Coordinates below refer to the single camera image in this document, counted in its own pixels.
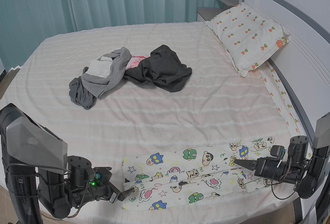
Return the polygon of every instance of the mattress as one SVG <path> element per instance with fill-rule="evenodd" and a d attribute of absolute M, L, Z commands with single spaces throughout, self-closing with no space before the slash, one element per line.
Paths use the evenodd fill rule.
<path fill-rule="evenodd" d="M 145 54 L 162 44 L 193 70 L 183 90 L 169 93 L 122 80 L 90 110 L 70 101 L 69 82 L 80 76 L 91 60 L 122 46 L 131 54 Z M 67 142 L 68 155 L 83 156 L 93 166 L 111 166 L 111 182 L 121 190 L 123 157 L 132 154 L 270 136 L 276 144 L 288 146 L 291 137 L 289 123 L 274 103 L 261 71 L 250 71 L 246 78 L 238 75 L 221 42 L 204 22 L 106 27 L 47 38 L 11 82 L 0 107 L 10 102 Z M 5 186 L 0 172 L 0 184 Z M 285 197 L 292 192 L 292 185 L 281 184 L 274 190 Z M 262 188 L 160 212 L 126 211 L 119 201 L 93 201 L 74 221 L 239 223 L 274 211 L 294 198 L 280 201 L 270 188 Z"/>

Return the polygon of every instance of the star print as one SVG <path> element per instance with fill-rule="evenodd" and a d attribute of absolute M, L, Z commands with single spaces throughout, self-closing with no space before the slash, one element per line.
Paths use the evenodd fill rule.
<path fill-rule="evenodd" d="M 164 190 L 162 190 L 162 192 L 160 192 L 159 195 L 160 195 L 161 197 L 163 197 L 163 196 L 166 197 L 166 193 L 167 193 L 167 192 L 164 192 Z"/>
<path fill-rule="evenodd" d="M 132 167 L 128 167 L 127 172 L 133 173 L 134 171 L 136 171 L 136 170 L 134 169 L 134 166 L 132 166 Z"/>
<path fill-rule="evenodd" d="M 217 170 L 218 171 L 219 168 L 220 167 L 218 167 L 218 165 L 216 164 L 216 165 L 212 165 L 212 169 L 211 170 Z"/>

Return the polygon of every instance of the tiled floor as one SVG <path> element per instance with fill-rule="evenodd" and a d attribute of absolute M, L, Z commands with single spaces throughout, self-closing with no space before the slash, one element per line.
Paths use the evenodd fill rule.
<path fill-rule="evenodd" d="M 16 76 L 18 71 L 19 69 L 10 71 L 0 83 L 0 99 L 2 98 L 7 87 L 9 86 L 13 78 Z M 51 215 L 45 212 L 43 212 L 43 214 L 47 215 L 48 217 L 51 217 Z M 7 224 L 8 222 L 15 224 L 17 220 L 18 219 L 16 217 L 14 207 L 10 200 L 8 191 L 4 189 L 2 186 L 0 186 L 0 224 Z M 45 217 L 43 217 L 43 220 L 46 224 L 54 224 L 54 223 L 72 224 L 72 222 L 67 222 L 64 220 L 62 221 L 50 220 Z M 268 224 L 294 223 L 293 204 L 290 203 L 284 208 L 278 209 L 269 214 L 265 214 L 259 217 L 249 219 L 241 224 L 262 224 L 262 223 L 268 223 Z"/>

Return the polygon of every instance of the pillow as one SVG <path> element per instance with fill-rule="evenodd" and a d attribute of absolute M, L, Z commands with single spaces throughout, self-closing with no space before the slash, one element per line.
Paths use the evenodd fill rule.
<path fill-rule="evenodd" d="M 206 22 L 223 43 L 236 71 L 246 77 L 289 41 L 282 26 L 244 2 Z"/>

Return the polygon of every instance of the headboard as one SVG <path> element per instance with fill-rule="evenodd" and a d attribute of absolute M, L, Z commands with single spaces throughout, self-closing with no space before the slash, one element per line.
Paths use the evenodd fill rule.
<path fill-rule="evenodd" d="M 290 42 L 269 62 L 312 141 L 316 120 L 330 111 L 330 33 L 284 0 L 242 1 L 281 24 L 290 34 Z"/>

